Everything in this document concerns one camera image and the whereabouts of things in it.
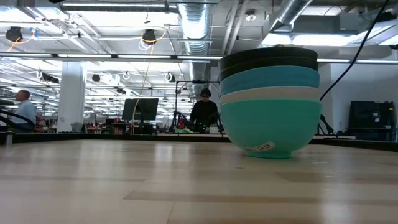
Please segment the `light blue bowl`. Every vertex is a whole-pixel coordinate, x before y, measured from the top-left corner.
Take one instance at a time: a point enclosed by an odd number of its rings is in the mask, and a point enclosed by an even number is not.
[[[300,66],[271,66],[246,70],[220,83],[221,96],[235,91],[273,86],[319,87],[319,73]]]
[[[221,105],[221,122],[247,156],[281,159],[311,141],[321,110],[311,100],[235,101]]]

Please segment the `sticker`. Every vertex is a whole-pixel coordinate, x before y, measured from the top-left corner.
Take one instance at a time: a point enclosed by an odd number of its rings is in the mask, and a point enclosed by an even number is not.
[[[269,141],[269,142],[259,145],[259,146],[245,148],[244,150],[249,151],[249,152],[262,152],[262,151],[268,151],[273,148],[275,148],[275,144],[272,141]]]

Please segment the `silver duct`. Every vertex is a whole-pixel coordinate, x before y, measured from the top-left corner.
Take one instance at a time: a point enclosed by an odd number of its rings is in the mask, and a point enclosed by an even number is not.
[[[208,37],[210,25],[210,6],[208,4],[179,4],[181,24],[186,39],[200,40]],[[185,50],[189,55],[207,55],[209,43],[185,42]],[[192,80],[210,80],[210,67],[207,63],[190,63]],[[195,86],[195,94],[199,95],[202,86]]]
[[[279,15],[270,30],[293,24],[311,2],[312,0],[283,0],[280,4]]]

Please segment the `dark jacket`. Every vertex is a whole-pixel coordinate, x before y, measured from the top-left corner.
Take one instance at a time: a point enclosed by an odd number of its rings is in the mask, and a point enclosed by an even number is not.
[[[193,106],[191,115],[190,115],[190,122],[194,123],[195,121],[197,123],[202,123],[207,126],[210,126],[211,124],[215,124],[218,119],[218,110],[217,110],[217,105],[210,101],[209,102],[203,102],[198,101],[195,103]]]

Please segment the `white bowl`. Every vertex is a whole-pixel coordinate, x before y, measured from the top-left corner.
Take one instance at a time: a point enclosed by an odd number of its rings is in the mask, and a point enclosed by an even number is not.
[[[275,86],[253,88],[226,94],[220,98],[221,105],[241,100],[319,100],[319,89],[305,86]]]

